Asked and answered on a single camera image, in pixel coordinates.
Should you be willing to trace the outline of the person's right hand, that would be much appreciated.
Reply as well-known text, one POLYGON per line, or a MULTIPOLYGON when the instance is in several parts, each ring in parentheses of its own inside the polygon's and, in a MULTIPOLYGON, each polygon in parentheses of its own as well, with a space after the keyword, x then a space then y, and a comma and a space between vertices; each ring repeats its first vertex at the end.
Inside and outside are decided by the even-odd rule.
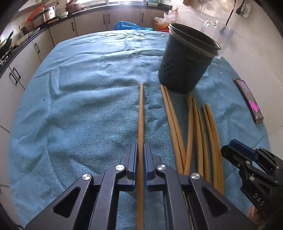
POLYGON ((265 224, 264 216, 262 216, 262 214, 256 209, 255 206, 251 206, 248 209, 247 217, 258 226, 265 224))

